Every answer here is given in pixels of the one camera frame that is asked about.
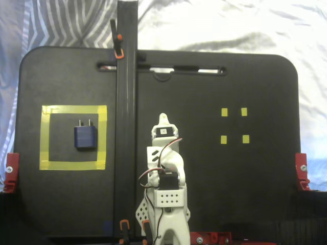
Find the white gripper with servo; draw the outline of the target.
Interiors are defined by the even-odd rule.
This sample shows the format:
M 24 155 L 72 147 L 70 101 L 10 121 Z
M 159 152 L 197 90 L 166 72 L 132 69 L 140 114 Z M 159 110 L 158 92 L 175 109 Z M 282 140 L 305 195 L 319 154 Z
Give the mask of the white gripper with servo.
M 152 146 L 166 146 L 171 141 L 179 138 L 178 128 L 174 124 L 170 124 L 165 113 L 161 113 L 158 125 L 152 128 L 151 137 Z

